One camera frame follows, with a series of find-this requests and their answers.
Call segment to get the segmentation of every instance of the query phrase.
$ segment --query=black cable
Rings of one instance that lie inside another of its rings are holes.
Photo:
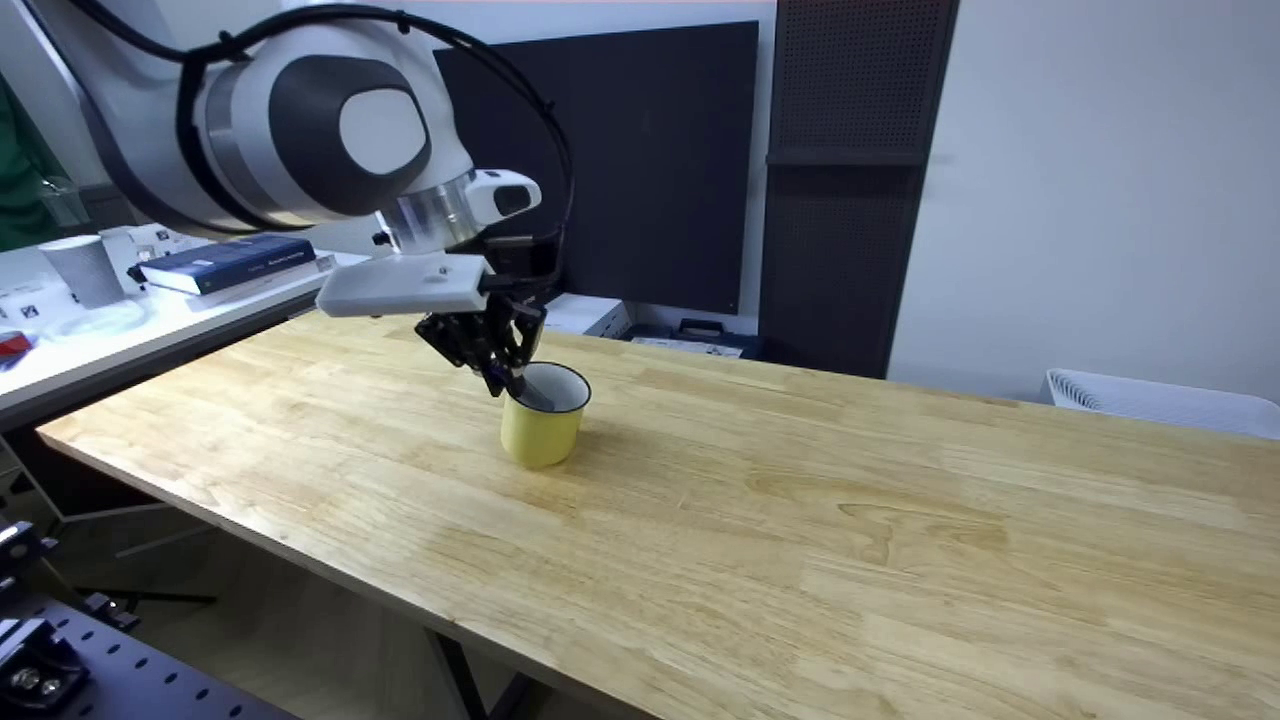
[[[292,11],[276,11],[245,31],[220,31],[216,44],[199,44],[199,50],[166,50],[166,44],[154,44],[153,35],[138,35],[133,25],[125,25],[114,11],[106,11],[98,0],[73,0],[91,25],[98,25],[105,31],[111,31],[114,41],[133,44],[135,51],[149,51],[149,57],[158,57],[158,59],[171,59],[171,64],[183,64],[183,92],[196,97],[199,86],[204,86],[204,70],[206,64],[236,64],[246,57],[246,50],[272,41],[272,35],[282,35],[292,29],[307,29],[307,25],[342,25],[342,22],[376,22],[376,25],[395,25],[399,31],[404,29],[416,29],[416,31],[428,31],[434,35],[441,44],[472,57],[478,70],[487,70],[497,82],[504,82],[536,117],[538,126],[550,132],[556,142],[556,153],[561,153],[561,170],[565,170],[565,200],[561,200],[561,227],[556,227],[556,270],[547,278],[509,278],[501,284],[556,284],[565,278],[565,235],[567,235],[567,215],[571,215],[571,205],[577,205],[577,174],[571,174],[571,146],[567,146],[567,132],[565,126],[556,121],[556,111],[547,109],[547,100],[533,87],[533,82],[509,59],[501,57],[497,50],[487,50],[482,41],[451,29],[451,25],[434,25],[428,17],[413,17],[413,11],[399,11],[399,8],[376,8],[376,4],[307,4],[307,8],[292,8]],[[178,109],[174,117],[174,132],[190,142],[190,103]]]

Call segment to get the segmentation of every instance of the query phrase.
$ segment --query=robotic arm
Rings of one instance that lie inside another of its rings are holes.
[[[510,64],[448,25],[368,4],[279,11],[204,50],[158,44],[158,11],[138,0],[24,0],[24,11],[81,92],[106,178],[143,215],[246,235],[376,214],[391,252],[332,274],[319,309],[432,312],[419,338],[441,355],[476,367],[487,392],[519,392],[538,303],[482,255],[448,249],[536,209],[538,190],[472,170],[441,70],[413,31],[482,59],[567,150]]]

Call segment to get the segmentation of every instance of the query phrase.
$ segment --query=wood grain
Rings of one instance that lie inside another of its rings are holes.
[[[42,438],[653,718],[1276,718],[1280,443],[547,338],[519,473],[409,319],[302,317]]]

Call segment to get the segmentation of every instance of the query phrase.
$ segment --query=white wall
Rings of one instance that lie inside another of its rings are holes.
[[[1280,396],[1276,74],[1276,0],[962,0],[891,379]]]

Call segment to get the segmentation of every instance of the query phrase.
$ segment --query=screen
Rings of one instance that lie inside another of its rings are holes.
[[[497,44],[550,103],[577,157],[565,293],[736,312],[755,25]],[[487,235],[550,242],[565,178],[536,111],[460,51],[441,51],[460,142],[516,170],[545,209]]]

